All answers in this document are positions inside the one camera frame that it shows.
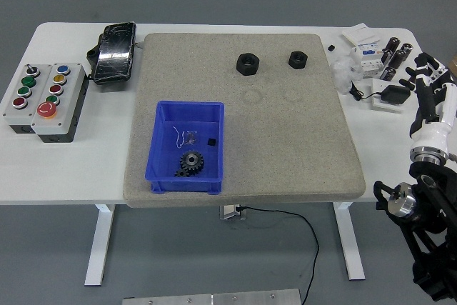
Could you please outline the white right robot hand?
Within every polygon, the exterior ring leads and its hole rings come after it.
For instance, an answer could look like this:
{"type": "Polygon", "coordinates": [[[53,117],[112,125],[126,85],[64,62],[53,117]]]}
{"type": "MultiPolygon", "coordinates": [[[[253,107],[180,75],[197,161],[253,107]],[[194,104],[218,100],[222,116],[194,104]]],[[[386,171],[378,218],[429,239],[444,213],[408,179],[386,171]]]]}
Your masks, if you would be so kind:
{"type": "Polygon", "coordinates": [[[406,68],[410,79],[401,84],[415,91],[418,112],[411,124],[411,151],[419,149],[448,153],[448,136],[456,120],[456,78],[441,62],[423,52],[416,68],[406,68]]]}

